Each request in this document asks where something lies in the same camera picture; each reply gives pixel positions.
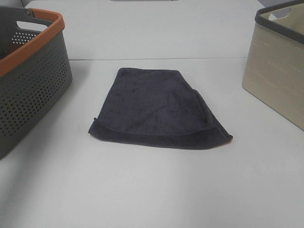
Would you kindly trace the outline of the dark blue towel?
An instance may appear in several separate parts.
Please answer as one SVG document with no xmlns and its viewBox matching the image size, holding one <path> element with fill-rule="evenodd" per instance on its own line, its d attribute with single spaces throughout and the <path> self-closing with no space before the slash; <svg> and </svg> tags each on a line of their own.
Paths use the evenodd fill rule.
<svg viewBox="0 0 304 228">
<path fill-rule="evenodd" d="M 232 141 L 177 70 L 121 68 L 89 134 L 99 140 L 204 150 Z"/>
</svg>

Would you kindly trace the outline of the grey perforated basket orange rim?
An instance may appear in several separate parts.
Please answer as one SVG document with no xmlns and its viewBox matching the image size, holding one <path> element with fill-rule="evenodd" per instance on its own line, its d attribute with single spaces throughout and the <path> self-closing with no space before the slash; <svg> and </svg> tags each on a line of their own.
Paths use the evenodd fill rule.
<svg viewBox="0 0 304 228">
<path fill-rule="evenodd" d="M 0 155 L 5 157 L 68 89 L 60 13 L 0 8 Z"/>
</svg>

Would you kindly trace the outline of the beige bin grey rim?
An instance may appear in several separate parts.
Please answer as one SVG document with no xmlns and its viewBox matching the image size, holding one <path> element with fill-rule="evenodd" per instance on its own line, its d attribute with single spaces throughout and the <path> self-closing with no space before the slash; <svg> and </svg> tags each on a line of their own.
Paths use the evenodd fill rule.
<svg viewBox="0 0 304 228">
<path fill-rule="evenodd" d="M 304 127 L 304 2 L 256 12 L 242 86 L 293 124 Z"/>
</svg>

